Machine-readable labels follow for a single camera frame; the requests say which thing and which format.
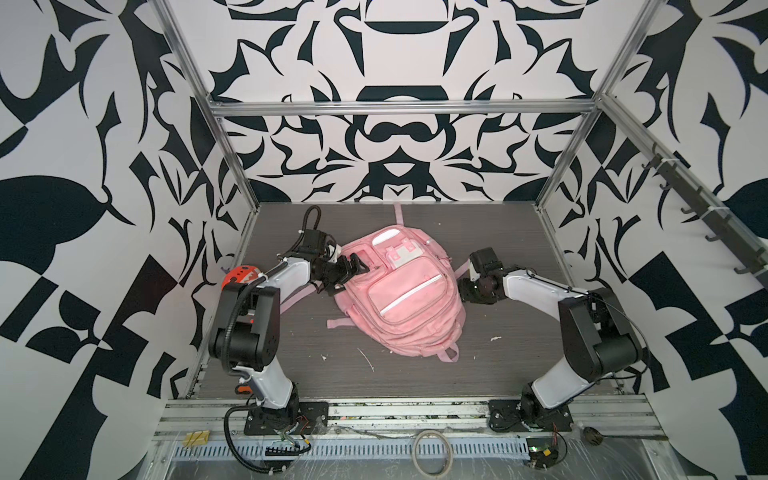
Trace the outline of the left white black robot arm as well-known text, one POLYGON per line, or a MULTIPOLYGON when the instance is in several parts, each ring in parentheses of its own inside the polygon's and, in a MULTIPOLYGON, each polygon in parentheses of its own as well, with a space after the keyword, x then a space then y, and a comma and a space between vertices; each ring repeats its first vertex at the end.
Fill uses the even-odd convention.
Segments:
POLYGON ((225 276, 208 340, 209 356, 250 389, 256 406, 288 420, 298 416, 298 397, 277 358, 281 314, 308 295, 335 296, 370 271, 357 254, 342 253, 321 218, 317 205, 305 211, 298 238, 274 267, 241 265, 225 276))

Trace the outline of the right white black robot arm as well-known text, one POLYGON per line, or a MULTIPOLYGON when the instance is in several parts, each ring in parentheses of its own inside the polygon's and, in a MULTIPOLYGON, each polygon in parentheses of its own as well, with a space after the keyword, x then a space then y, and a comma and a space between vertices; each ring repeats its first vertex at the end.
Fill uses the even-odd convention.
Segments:
POLYGON ((529 268, 506 268, 491 248, 471 253, 467 267, 459 281, 463 301, 514 300, 559 322, 563 357, 524 388, 517 406, 527 428, 543 429, 577 396, 643 359, 635 326, 611 289, 577 290, 529 268))

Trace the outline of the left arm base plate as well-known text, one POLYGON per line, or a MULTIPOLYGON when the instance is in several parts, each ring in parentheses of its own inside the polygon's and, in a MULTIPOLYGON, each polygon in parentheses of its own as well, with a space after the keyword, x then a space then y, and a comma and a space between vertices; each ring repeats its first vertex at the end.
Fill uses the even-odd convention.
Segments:
POLYGON ((327 402, 293 402, 282 409, 252 404, 246 416, 244 434, 266 436, 288 429, 290 435, 309 435, 318 428, 326 427, 328 416, 327 402))

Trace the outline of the pink student backpack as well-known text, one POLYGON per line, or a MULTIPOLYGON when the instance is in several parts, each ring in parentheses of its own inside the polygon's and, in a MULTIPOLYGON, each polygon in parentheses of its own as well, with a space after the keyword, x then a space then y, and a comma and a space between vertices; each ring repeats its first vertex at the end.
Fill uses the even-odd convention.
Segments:
POLYGON ((370 272, 333 296, 343 316, 327 327, 354 327, 398 355, 455 363, 466 320, 458 279, 468 267, 453 270, 443 247, 405 226, 399 206, 395 212, 395 224, 341 245, 343 254, 357 253, 370 272))

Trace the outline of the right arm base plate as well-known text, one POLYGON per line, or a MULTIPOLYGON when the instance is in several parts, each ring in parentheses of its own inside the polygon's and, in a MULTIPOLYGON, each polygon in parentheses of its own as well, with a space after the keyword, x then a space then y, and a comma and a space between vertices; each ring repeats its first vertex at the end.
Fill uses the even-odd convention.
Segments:
POLYGON ((568 405, 556 409, 527 410, 525 399, 494 399, 488 402, 488 427, 497 433, 569 432, 573 416, 568 405))

